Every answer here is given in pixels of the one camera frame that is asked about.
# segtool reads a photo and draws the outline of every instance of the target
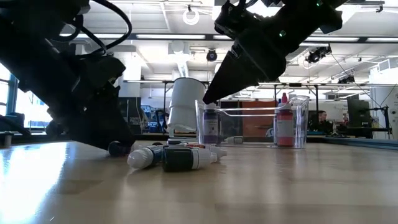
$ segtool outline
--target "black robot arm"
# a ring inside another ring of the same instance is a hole
[[[106,49],[67,55],[49,41],[59,40],[65,24],[88,11],[88,0],[20,0],[0,7],[0,62],[19,88],[48,105],[72,140],[102,149],[117,141],[129,148],[135,139],[118,108],[120,87],[113,86],[125,66]]]
[[[327,34],[342,26],[335,8],[347,0],[282,0],[276,15],[262,17],[246,10],[253,5],[227,1],[215,21],[215,30],[234,40],[203,101],[212,103],[259,82],[273,82],[286,69],[285,57],[314,31]],[[262,0],[266,6],[281,0]]]

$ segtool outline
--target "person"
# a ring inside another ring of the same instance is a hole
[[[318,122],[312,121],[310,123],[310,130],[321,131],[325,134],[333,133],[333,122],[327,120],[328,114],[326,111],[320,110],[318,112]]]
[[[319,111],[318,112],[319,123],[324,123],[326,121],[327,117],[328,117],[328,114],[326,113],[326,111]]]

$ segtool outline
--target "bottle label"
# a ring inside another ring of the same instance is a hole
[[[277,136],[278,137],[293,137],[293,120],[292,120],[291,116],[290,116],[290,119],[283,119],[282,117],[284,117],[284,116],[278,117]]]
[[[218,120],[217,119],[205,119],[203,121],[203,135],[217,136],[217,134],[218,134]]]

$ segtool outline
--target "fluorescent light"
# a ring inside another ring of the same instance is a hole
[[[124,1],[124,0],[119,0],[119,1],[115,1],[115,0],[110,0],[109,1],[110,3],[113,3],[113,4],[152,4],[152,5],[159,5],[160,3],[166,3],[166,4],[171,4],[171,5],[173,5],[173,4],[186,4],[187,3],[187,1],[184,1],[184,0],[177,0],[177,1],[175,1],[175,0],[171,0],[171,1],[153,1],[153,0],[150,0],[150,1],[146,1],[146,0],[135,0],[135,1]],[[201,6],[202,5],[202,3],[200,2],[200,1],[189,1],[189,3],[191,4],[191,5],[193,5],[193,6]]]
[[[60,34],[62,37],[70,36],[71,34]],[[100,39],[118,39],[122,36],[122,34],[94,34],[96,37]],[[89,37],[86,34],[78,34],[76,38],[79,39],[88,39]]]
[[[328,44],[304,42],[300,44],[301,47],[328,47]]]
[[[213,35],[213,39],[215,40],[232,40],[226,35]]]
[[[160,80],[126,80],[128,83],[163,83]]]
[[[185,35],[185,34],[137,34],[138,39],[192,39],[203,40],[205,35]]]
[[[234,96],[235,98],[248,98],[248,99],[251,99],[251,97],[250,96],[241,96],[241,95],[236,95],[236,96]]]
[[[323,42],[356,42],[358,37],[309,37],[305,41],[323,41]]]
[[[164,98],[166,98],[166,99],[171,99],[171,97],[162,97],[162,96],[150,96],[150,97],[148,97],[149,99],[164,99]]]
[[[375,41],[375,42],[398,42],[397,37],[370,37],[366,41]]]
[[[350,94],[350,95],[347,95],[347,96],[341,96],[341,97],[339,97],[340,99],[347,99],[348,97],[351,97],[351,96],[355,96],[355,95],[363,95],[363,94],[369,94],[369,91],[360,91],[359,93],[354,93],[354,94]]]

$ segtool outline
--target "white bottle cap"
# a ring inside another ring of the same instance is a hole
[[[228,137],[225,139],[228,144],[243,144],[243,137],[235,136],[235,137]]]
[[[199,148],[193,148],[191,150],[192,150],[192,156],[193,156],[192,169],[201,169],[201,168],[204,168],[211,164],[212,158],[211,158],[210,150],[199,149]]]
[[[127,164],[135,169],[143,169],[154,160],[152,151],[146,147],[132,151],[127,159]]]
[[[219,161],[223,156],[227,155],[225,150],[222,150],[220,147],[217,146],[209,146],[210,152],[217,154],[217,160]]]
[[[215,110],[217,109],[217,105],[215,103],[210,103],[208,105],[205,105],[205,110]]]

